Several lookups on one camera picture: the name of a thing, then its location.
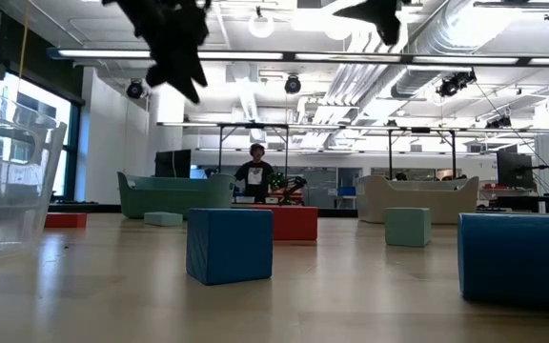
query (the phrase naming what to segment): security camera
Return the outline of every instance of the security camera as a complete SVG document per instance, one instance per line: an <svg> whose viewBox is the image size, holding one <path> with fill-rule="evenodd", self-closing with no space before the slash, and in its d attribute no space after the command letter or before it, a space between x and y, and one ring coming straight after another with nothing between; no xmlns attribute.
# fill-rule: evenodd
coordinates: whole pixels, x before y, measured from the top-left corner
<svg viewBox="0 0 549 343"><path fill-rule="evenodd" d="M289 75L287 81L285 82L285 92L288 94L296 94L302 88L300 79L297 78L297 75Z"/></svg>
<svg viewBox="0 0 549 343"><path fill-rule="evenodd" d="M130 99L141 99L143 96L143 85L141 80L132 80L129 87L126 89L126 94Z"/></svg>

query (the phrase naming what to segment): monitor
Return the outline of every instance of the monitor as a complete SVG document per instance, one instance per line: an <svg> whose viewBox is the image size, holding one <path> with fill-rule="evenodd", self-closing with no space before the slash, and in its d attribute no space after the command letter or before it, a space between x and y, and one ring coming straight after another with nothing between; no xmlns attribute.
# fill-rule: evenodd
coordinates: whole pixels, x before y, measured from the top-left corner
<svg viewBox="0 0 549 343"><path fill-rule="evenodd" d="M497 176L501 186L533 188L533 161L531 156L497 152Z"/></svg>
<svg viewBox="0 0 549 343"><path fill-rule="evenodd" d="M157 152L155 176L190 178L191 157L191 150Z"/></svg>

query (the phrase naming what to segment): green sofa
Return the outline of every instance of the green sofa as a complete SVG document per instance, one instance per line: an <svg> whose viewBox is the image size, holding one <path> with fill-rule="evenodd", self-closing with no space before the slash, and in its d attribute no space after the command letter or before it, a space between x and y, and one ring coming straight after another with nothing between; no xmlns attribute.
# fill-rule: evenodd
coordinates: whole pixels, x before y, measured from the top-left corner
<svg viewBox="0 0 549 343"><path fill-rule="evenodd" d="M234 177L214 174L209 179L143 177L118 173L122 214L141 219L147 212L173 212L187 217L189 209L228 209Z"/></svg>

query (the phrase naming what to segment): blue foam block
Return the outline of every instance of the blue foam block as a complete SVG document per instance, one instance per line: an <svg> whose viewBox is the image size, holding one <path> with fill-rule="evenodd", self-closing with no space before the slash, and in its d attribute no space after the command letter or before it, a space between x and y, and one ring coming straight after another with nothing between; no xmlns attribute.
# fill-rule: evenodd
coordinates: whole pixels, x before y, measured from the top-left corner
<svg viewBox="0 0 549 343"><path fill-rule="evenodd" d="M190 210L186 270L205 285L273 275L273 213Z"/></svg>
<svg viewBox="0 0 549 343"><path fill-rule="evenodd" d="M549 310L549 215L461 214L465 299Z"/></svg>

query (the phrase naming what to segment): ceiling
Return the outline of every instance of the ceiling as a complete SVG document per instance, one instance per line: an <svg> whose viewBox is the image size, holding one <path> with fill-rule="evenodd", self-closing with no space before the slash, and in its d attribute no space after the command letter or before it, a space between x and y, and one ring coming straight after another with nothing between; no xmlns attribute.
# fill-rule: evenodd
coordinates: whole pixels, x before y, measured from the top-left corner
<svg viewBox="0 0 549 343"><path fill-rule="evenodd" d="M117 6L103 7L100 2L80 0L32 0L32 2L41 11L31 9L31 29L57 47L146 48L144 42L134 38L132 26ZM414 2L421 3L422 6L413 7L412 10L403 14L404 21L408 22L409 33L412 33L422 21L427 20L443 0L415 0ZM21 20L25 3L25 0L0 0L0 8L17 20ZM262 6L262 12L274 18L274 32L268 38L257 38L248 30L248 21L254 14L255 5ZM215 6L217 9L213 8L208 17L211 35L202 49L344 51L352 43L351 38L344 40L330 38L325 29L295 30L299 25L295 19L299 13L302 15L306 13L305 10L297 9L295 0L220 1L216 2ZM476 53L549 55L549 21L543 20L544 13L543 10L519 13L507 28ZM304 19L302 24L307 24L306 21L307 19ZM481 27L473 28L473 31L480 30L482 30ZM474 32L468 31L465 34L474 34ZM97 66L99 75L122 91L130 79L144 74L149 63L108 61L106 66L102 64ZM200 118L204 119L208 118L205 114L230 113L232 108L240 107L239 90L234 83L226 81L226 65L205 63L204 68L210 85L207 89L199 90L202 103L199 106L188 103L186 113L189 116L200 115ZM327 92L341 68L331 64L258 64L259 71L270 72L268 77L260 77L254 85L255 102L259 108L295 110L302 97L319 97ZM299 75L302 82L300 94L288 95L283 90L288 73ZM518 105L517 109L514 108L513 115L517 118L531 118L536 103L549 96L549 69L476 68L476 74L481 90L477 86L471 86L442 103L439 96L435 94L436 81L435 84L422 88L413 101L400 107L401 111L394 112L393 116L400 121L417 123L417 125L418 123L430 125L441 123L441 121L450 123L455 120L461 123L463 118L476 118L492 112L493 107L505 107L506 104L515 103L526 104L526 106ZM483 92L488 95L488 99L484 97Z"/></svg>

